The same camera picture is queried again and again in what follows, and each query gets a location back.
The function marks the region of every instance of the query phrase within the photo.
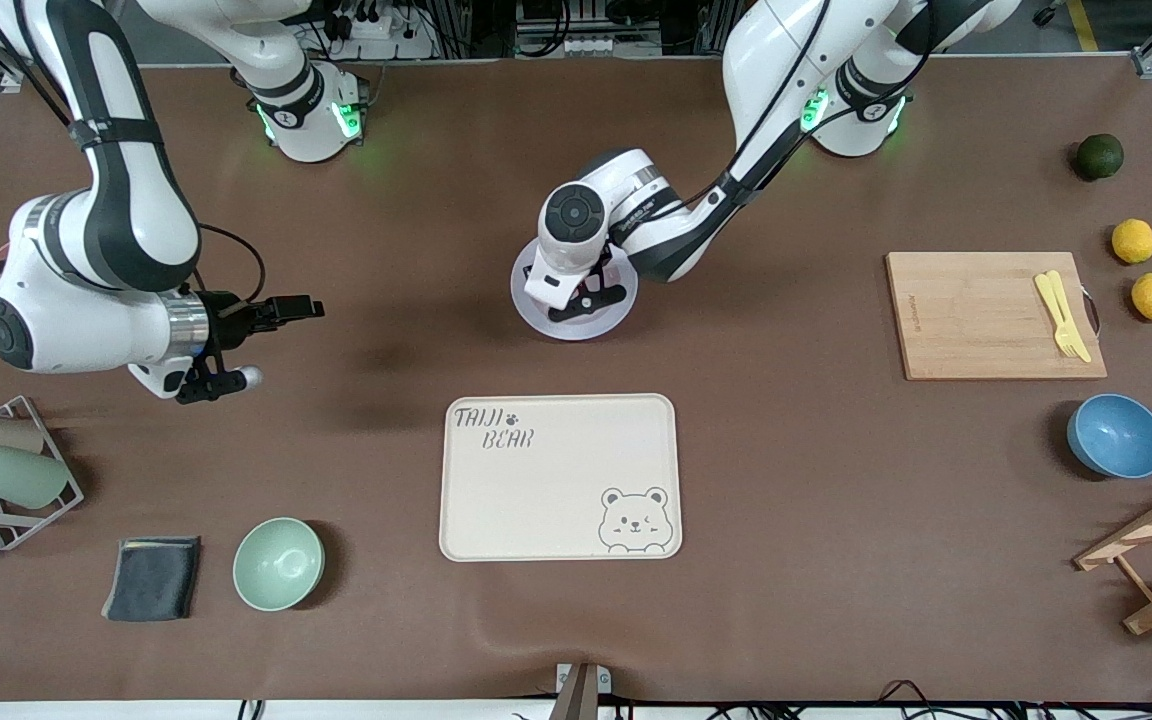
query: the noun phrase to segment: wooden cutting board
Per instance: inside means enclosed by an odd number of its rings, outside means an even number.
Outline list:
[[[1034,275],[1056,270],[1091,363],[1066,357]],[[1105,359],[1069,252],[887,255],[905,378],[1104,378]]]

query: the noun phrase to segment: green cup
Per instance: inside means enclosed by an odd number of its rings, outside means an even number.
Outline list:
[[[60,497],[70,480],[65,462],[0,445],[0,498],[37,510]]]

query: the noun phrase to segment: green bowl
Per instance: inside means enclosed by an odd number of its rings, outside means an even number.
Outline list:
[[[296,518],[265,520],[234,553],[234,589],[257,611],[287,611],[323,577],[323,541]]]

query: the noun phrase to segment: bear drawing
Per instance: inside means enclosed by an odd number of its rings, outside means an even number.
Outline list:
[[[662,488],[650,488],[643,495],[626,495],[617,488],[606,488],[598,538],[613,553],[664,553],[673,538],[673,525],[664,511],[668,500]]]

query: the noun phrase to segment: gray cloth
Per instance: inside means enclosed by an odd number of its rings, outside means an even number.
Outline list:
[[[124,623],[180,620],[189,615],[189,597],[198,568],[197,537],[124,538],[118,543],[114,588],[101,615]]]

